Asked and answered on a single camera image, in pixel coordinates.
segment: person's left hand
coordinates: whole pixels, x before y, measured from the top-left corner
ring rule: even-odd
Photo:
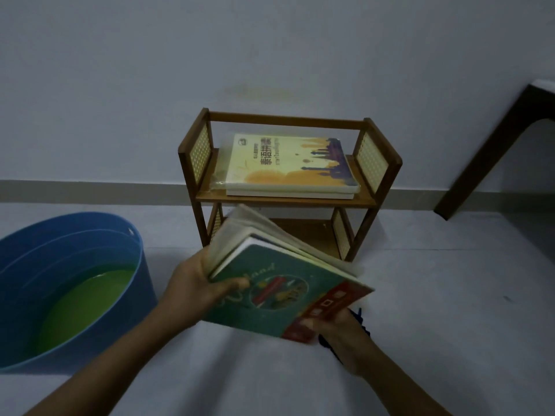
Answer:
[[[178,264],[154,310],[160,323],[167,325],[172,335],[196,324],[226,295],[249,287],[249,280],[245,277],[209,283],[204,272],[207,254],[208,247],[205,247]]]

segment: book stack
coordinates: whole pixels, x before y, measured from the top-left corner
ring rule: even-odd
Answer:
[[[338,139],[236,134],[229,196],[339,198],[360,190]]]
[[[211,282],[247,277],[249,289],[217,304],[205,321],[308,343],[315,333],[304,318],[330,320],[373,289],[361,269],[331,257],[281,230],[244,205],[220,227],[208,251]]]

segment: black object on floor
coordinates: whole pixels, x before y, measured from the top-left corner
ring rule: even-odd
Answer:
[[[349,308],[349,311],[351,312],[352,316],[355,317],[355,319],[358,321],[358,323],[360,324],[360,326],[362,327],[362,329],[364,330],[364,332],[368,335],[368,337],[370,337],[370,332],[366,329],[365,326],[362,325],[362,308],[358,309],[358,313],[355,313],[352,309]],[[322,346],[324,346],[325,348],[331,350],[331,353],[334,354],[334,356],[337,358],[337,360],[339,362],[341,362],[341,359],[339,359],[339,357],[335,354],[335,351],[331,348],[330,344],[326,341],[326,339],[322,336],[319,335],[318,336],[318,341],[320,342],[320,344]]]

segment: yellow book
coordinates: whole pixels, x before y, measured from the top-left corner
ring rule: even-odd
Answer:
[[[360,185],[338,139],[236,134],[228,195],[353,198]]]

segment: person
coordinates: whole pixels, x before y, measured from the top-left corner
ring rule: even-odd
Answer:
[[[207,248],[180,263],[158,305],[135,328],[69,378],[28,416],[108,415],[144,365],[166,343],[195,325],[226,295],[249,287],[246,278],[209,283]],[[304,320],[328,341],[347,371],[364,378],[392,416],[449,413],[400,369],[344,309],[333,321]]]

